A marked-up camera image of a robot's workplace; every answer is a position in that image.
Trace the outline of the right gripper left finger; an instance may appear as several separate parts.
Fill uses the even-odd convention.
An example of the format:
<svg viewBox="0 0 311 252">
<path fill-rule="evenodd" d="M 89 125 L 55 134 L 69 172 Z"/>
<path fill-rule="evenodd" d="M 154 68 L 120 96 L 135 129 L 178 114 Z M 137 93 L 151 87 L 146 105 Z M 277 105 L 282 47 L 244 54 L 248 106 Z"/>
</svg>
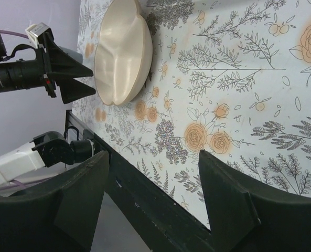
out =
<svg viewBox="0 0 311 252">
<path fill-rule="evenodd" d="M 0 196 L 0 251 L 90 251 L 109 174 L 101 151 L 40 184 Z"/>
</svg>

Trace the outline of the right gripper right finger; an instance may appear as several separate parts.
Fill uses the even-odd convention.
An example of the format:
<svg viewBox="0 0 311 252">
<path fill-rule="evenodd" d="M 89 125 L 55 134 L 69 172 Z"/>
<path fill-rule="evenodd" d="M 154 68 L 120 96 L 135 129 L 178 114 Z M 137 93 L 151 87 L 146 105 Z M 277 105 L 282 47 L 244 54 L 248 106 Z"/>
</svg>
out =
<svg viewBox="0 0 311 252">
<path fill-rule="evenodd" d="M 268 186 L 199 152 L 215 251 L 311 251 L 311 198 Z"/>
</svg>

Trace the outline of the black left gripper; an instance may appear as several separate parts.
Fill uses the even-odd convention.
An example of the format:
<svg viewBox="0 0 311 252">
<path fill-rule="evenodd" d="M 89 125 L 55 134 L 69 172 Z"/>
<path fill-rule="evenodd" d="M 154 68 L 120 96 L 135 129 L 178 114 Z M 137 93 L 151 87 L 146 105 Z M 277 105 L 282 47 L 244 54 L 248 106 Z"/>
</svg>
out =
<svg viewBox="0 0 311 252">
<path fill-rule="evenodd" d="M 9 56 L 1 33 L 0 30 L 0 93 L 44 87 L 48 95 L 55 98 L 54 78 L 62 79 L 56 84 L 64 104 L 96 94 L 94 88 L 73 79 L 92 77 L 93 71 L 60 49 L 50 33 L 42 34 L 43 44 L 37 49 L 33 45 L 19 44 Z M 35 59 L 9 61 L 18 51 L 27 49 L 35 52 Z"/>
</svg>

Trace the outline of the cream divided plate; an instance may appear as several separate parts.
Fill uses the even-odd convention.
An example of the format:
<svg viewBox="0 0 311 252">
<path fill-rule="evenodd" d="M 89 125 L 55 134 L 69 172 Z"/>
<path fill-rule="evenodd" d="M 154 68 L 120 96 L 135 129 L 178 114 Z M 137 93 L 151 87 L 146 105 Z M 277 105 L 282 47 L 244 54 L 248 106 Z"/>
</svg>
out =
<svg viewBox="0 0 311 252">
<path fill-rule="evenodd" d="M 151 69 L 153 44 L 138 1 L 114 0 L 101 22 L 94 57 L 99 97 L 123 105 L 141 91 Z"/>
</svg>

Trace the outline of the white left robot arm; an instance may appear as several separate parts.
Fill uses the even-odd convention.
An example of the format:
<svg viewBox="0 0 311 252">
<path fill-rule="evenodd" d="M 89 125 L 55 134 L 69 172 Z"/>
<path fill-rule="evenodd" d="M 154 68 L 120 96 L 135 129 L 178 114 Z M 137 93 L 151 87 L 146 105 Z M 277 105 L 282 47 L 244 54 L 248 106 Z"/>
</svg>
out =
<svg viewBox="0 0 311 252">
<path fill-rule="evenodd" d="M 1 34 L 0 30 L 0 93 L 43 87 L 54 98 L 59 88 L 65 104 L 96 93 L 94 88 L 78 81 L 93 76 L 93 71 L 83 65 L 82 55 L 56 45 L 46 24 L 28 27 L 26 37 L 31 44 L 16 46 L 10 55 Z M 93 141 L 68 142 L 65 134 L 49 131 L 0 156 L 0 185 L 57 163 L 82 163 L 94 154 Z"/>
</svg>

